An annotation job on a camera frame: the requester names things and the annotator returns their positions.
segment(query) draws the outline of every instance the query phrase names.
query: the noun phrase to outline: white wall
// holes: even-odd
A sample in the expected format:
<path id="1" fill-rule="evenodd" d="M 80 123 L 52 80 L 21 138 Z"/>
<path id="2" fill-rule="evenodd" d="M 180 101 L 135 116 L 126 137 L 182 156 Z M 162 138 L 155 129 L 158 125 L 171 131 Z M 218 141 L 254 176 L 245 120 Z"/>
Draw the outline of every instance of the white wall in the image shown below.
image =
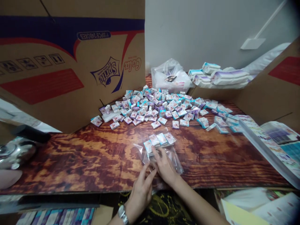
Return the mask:
<path id="1" fill-rule="evenodd" d="M 204 61 L 243 68 L 273 47 L 300 35 L 288 2 L 260 38 L 256 50 L 240 50 L 283 0 L 146 0 L 145 52 L 151 66 L 174 58 L 185 71 Z"/>

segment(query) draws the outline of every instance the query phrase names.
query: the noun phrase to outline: person's hand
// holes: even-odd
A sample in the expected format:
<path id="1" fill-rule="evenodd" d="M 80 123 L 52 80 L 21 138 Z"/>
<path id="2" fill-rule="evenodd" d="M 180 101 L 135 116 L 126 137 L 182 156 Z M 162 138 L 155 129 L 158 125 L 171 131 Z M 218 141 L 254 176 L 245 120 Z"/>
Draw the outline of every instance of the person's hand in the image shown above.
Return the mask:
<path id="1" fill-rule="evenodd" d="M 125 212 L 130 224 L 142 214 L 152 197 L 152 181 L 156 175 L 156 169 L 145 179 L 149 163 L 145 164 L 139 177 L 133 183 L 132 192 L 125 205 Z"/>
<path id="2" fill-rule="evenodd" d="M 158 154 L 155 147 L 152 146 L 152 151 L 156 159 L 157 165 L 152 165 L 159 173 L 161 178 L 173 188 L 176 180 L 180 175 L 176 172 L 170 158 L 167 156 L 166 151 L 163 148 L 158 148 L 162 153 L 162 157 Z"/>

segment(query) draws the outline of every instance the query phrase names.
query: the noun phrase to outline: wristwatch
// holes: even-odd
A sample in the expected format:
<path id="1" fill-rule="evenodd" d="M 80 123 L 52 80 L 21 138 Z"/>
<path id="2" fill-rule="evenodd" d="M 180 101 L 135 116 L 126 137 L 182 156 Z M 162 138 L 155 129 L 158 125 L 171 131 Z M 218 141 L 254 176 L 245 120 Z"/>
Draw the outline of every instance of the wristwatch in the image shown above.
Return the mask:
<path id="1" fill-rule="evenodd" d="M 118 210 L 118 216 L 120 217 L 120 219 L 123 220 L 124 225 L 129 225 L 129 221 L 128 221 L 128 218 L 125 213 L 125 205 L 120 206 L 120 208 Z"/>

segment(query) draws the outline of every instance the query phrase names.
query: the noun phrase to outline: metal object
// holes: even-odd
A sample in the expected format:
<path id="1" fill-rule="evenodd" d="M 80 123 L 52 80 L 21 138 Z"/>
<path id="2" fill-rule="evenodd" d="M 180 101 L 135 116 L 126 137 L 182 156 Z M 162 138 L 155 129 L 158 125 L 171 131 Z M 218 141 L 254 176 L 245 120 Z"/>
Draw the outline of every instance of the metal object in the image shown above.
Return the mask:
<path id="1" fill-rule="evenodd" d="M 36 152 L 36 144 L 21 138 L 0 146 L 0 169 L 18 169 Z"/>

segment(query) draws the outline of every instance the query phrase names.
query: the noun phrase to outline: wooden table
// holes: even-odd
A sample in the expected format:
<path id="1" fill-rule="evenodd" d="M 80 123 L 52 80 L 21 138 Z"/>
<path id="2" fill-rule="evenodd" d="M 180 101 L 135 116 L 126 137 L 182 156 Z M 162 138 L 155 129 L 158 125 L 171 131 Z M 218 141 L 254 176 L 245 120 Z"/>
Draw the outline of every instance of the wooden table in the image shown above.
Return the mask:
<path id="1" fill-rule="evenodd" d="M 223 105 L 233 110 L 233 115 L 243 114 L 229 102 Z M 205 117 L 213 123 L 212 113 Z M 190 127 L 172 130 L 172 120 L 168 119 L 166 127 L 178 139 L 182 177 L 193 188 L 290 186 L 243 134 L 207 132 L 195 120 Z M 111 123 L 89 124 L 73 134 L 54 134 L 30 163 L 21 167 L 20 180 L 0 194 L 131 190 L 142 168 L 133 144 L 153 134 L 151 122 L 137 127 L 121 122 L 115 130 L 110 129 Z"/>

